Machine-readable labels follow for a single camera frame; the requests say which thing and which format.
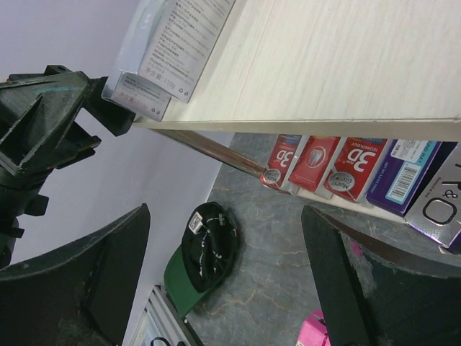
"white wall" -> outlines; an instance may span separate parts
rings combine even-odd
[[[40,73],[63,64],[89,76],[107,75],[137,6],[124,0],[1,0],[0,76]],[[103,141],[96,156],[55,171],[42,189],[45,216],[22,216],[19,262],[96,231],[147,203],[148,250],[124,345],[130,341],[154,284],[179,245],[189,214],[207,199],[219,163],[149,130],[113,137],[84,111],[78,122]],[[228,145],[231,134],[211,133]]]

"metal rod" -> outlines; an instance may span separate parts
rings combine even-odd
[[[151,129],[239,171],[260,178],[264,166],[194,131]]]

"red toothpaste box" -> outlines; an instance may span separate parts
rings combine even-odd
[[[301,140],[300,135],[279,135],[261,176],[261,182],[276,190],[283,190],[283,183],[293,156]]]
[[[390,142],[387,139],[347,138],[324,186],[347,200],[370,205],[365,195]]]
[[[288,180],[303,189],[331,198],[323,183],[344,145],[345,138],[311,136]]]

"tooth image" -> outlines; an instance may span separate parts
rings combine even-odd
[[[315,166],[322,157],[322,151],[319,149],[314,149],[309,156],[309,166]]]

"green cap brim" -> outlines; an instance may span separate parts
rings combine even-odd
[[[166,266],[164,282],[171,302],[181,318],[184,318],[211,290],[198,293],[192,286],[182,260],[181,247],[174,252]]]

